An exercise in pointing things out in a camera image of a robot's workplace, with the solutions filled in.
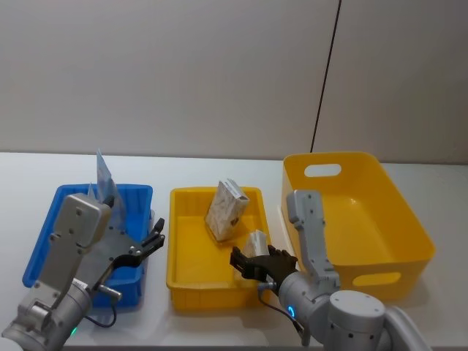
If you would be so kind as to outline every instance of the yellow plastic bin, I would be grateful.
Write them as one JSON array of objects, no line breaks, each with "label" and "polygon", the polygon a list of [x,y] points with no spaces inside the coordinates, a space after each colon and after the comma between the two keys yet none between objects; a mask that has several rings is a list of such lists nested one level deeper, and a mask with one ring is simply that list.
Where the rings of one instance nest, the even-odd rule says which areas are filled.
[{"label": "yellow plastic bin", "polygon": [[256,229],[262,230],[270,243],[262,194],[257,188],[242,188],[250,203],[236,225],[233,239],[218,243],[205,223],[216,189],[180,188],[170,194],[166,284],[178,311],[260,306],[257,283],[235,279],[229,261],[233,246],[243,249],[248,235]]},{"label": "yellow plastic bin", "polygon": [[[307,176],[309,171],[320,176]],[[410,292],[435,248],[375,157],[341,152],[284,159],[282,213],[295,254],[300,256],[298,232],[287,218],[286,206],[286,196],[295,189],[322,194],[328,259],[340,275],[343,290],[358,290],[381,300],[403,298]]]}]

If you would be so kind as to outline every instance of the gray wall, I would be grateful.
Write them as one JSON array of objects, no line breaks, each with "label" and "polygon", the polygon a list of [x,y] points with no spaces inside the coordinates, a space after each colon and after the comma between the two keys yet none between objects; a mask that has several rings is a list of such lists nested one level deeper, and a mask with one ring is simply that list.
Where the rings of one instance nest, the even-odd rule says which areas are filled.
[{"label": "gray wall", "polygon": [[0,150],[308,152],[337,0],[3,0]]},{"label": "gray wall", "polygon": [[[337,6],[0,1],[0,151],[308,152]],[[343,0],[314,151],[468,162],[467,13]]]},{"label": "gray wall", "polygon": [[468,1],[343,0],[314,151],[468,163]]}]

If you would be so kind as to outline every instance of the large yellow bin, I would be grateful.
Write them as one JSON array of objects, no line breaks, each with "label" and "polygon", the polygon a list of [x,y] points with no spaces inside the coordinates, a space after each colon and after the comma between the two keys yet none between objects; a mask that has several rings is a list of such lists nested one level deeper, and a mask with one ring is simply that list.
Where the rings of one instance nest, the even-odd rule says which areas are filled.
[{"label": "large yellow bin", "polygon": [[[321,176],[306,175],[306,169],[309,174],[318,168],[322,173],[315,174]],[[326,173],[326,168],[338,174]],[[330,175],[323,176],[324,170]],[[286,206],[286,196],[295,189],[322,194],[328,259],[343,290],[381,300],[403,298],[434,256],[431,239],[375,157],[361,152],[297,154],[284,159],[282,213],[301,269],[298,232]]]}]

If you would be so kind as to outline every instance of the blue plastic bin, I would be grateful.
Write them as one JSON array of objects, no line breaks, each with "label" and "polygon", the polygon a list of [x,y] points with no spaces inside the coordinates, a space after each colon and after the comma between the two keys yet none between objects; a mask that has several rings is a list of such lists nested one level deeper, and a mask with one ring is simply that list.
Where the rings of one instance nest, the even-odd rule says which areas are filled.
[{"label": "blue plastic bin", "polygon": [[[75,184],[60,186],[53,198],[49,213],[45,218],[41,233],[37,239],[36,246],[29,259],[28,266],[23,275],[25,287],[31,287],[44,265],[45,258],[49,252],[48,236],[53,233],[53,224],[59,214],[59,210],[64,198],[70,194],[81,192],[88,193],[89,184]],[[97,193],[96,184],[93,185],[94,192]],[[125,202],[127,210],[127,233],[136,241],[142,241],[149,234],[149,221],[151,220],[151,197],[153,188],[147,185],[118,184],[118,192]],[[123,294],[117,306],[136,306],[140,302],[142,295],[142,275],[144,267],[138,268],[121,267],[116,269],[107,280],[106,285]],[[109,307],[110,299],[106,295],[99,293],[93,300],[94,307]]]}]

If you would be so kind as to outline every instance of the blue indicator light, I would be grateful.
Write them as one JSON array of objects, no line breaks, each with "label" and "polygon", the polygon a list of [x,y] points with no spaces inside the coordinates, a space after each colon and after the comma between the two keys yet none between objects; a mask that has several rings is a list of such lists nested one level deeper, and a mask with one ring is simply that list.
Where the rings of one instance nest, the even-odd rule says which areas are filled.
[{"label": "blue indicator light", "polygon": [[290,316],[291,316],[292,318],[295,317],[294,308],[293,308],[292,306],[288,306],[288,307],[287,307],[287,311],[290,313]]}]

